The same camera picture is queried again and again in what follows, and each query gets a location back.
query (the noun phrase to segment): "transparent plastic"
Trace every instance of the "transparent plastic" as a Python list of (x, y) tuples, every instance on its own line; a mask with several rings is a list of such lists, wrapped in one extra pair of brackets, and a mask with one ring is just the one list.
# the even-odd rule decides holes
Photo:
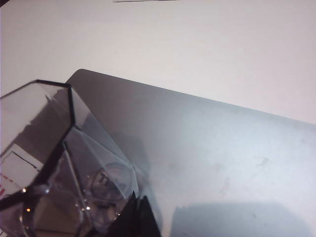
[(8, 236), (106, 234), (138, 196), (133, 166), (67, 84), (1, 98), (0, 228)]

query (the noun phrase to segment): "glossy surface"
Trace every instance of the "glossy surface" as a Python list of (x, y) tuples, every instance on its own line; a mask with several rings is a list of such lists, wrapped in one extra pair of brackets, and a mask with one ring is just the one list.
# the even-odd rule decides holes
[(316, 126), (79, 70), (164, 237), (316, 236)]

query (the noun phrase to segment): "white surface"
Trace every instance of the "white surface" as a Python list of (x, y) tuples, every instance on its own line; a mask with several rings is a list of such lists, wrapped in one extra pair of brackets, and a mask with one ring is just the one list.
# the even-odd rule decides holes
[(316, 124), (315, 0), (11, 0), (1, 92), (79, 68)]

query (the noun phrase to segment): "dark gray surface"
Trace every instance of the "dark gray surface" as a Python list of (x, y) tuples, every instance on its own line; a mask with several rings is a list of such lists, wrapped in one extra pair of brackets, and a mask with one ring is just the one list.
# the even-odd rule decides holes
[(164, 237), (316, 236), (316, 126), (87, 70), (68, 81)]

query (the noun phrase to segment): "dust spot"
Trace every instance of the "dust spot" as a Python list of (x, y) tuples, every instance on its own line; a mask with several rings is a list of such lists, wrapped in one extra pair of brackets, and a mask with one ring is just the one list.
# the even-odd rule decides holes
[(182, 234), (183, 234), (183, 236), (193, 237), (192, 235), (190, 235), (190, 234), (188, 234), (186, 232), (183, 232)]
[(212, 168), (216, 173), (219, 173), (225, 169), (225, 166), (221, 163), (215, 163), (213, 164)]
[(265, 167), (268, 164), (272, 163), (272, 161), (266, 157), (258, 157), (261, 158), (261, 162), (259, 164), (256, 165), (256, 167)]
[(223, 187), (221, 188), (219, 192), (222, 195), (222, 197), (226, 196), (227, 192), (229, 191), (229, 187), (230, 187), (230, 179), (229, 177), (226, 177)]

